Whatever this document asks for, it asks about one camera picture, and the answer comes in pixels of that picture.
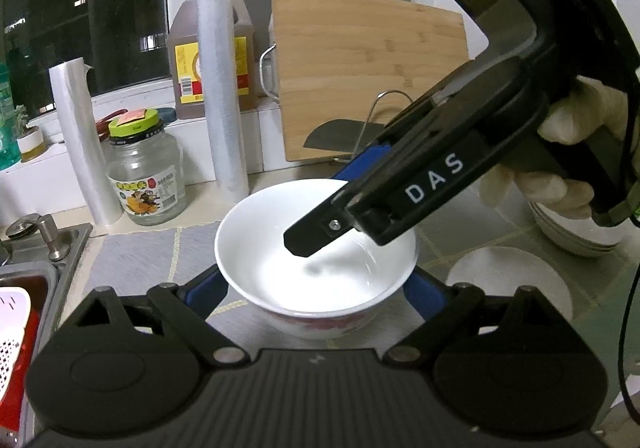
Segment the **gloved right hand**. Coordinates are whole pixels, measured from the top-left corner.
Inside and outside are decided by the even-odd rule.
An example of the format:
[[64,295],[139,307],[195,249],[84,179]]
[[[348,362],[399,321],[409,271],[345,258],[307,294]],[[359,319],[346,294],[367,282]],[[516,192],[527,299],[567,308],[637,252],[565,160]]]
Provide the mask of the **gloved right hand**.
[[[616,139],[626,136],[628,95],[605,86],[599,80],[577,79],[570,95],[553,104],[538,134],[548,142],[573,146],[605,127]],[[579,179],[548,171],[516,172],[507,165],[495,165],[480,179],[480,200],[495,208],[518,187],[530,202],[544,205],[570,220],[591,216],[592,186]]]

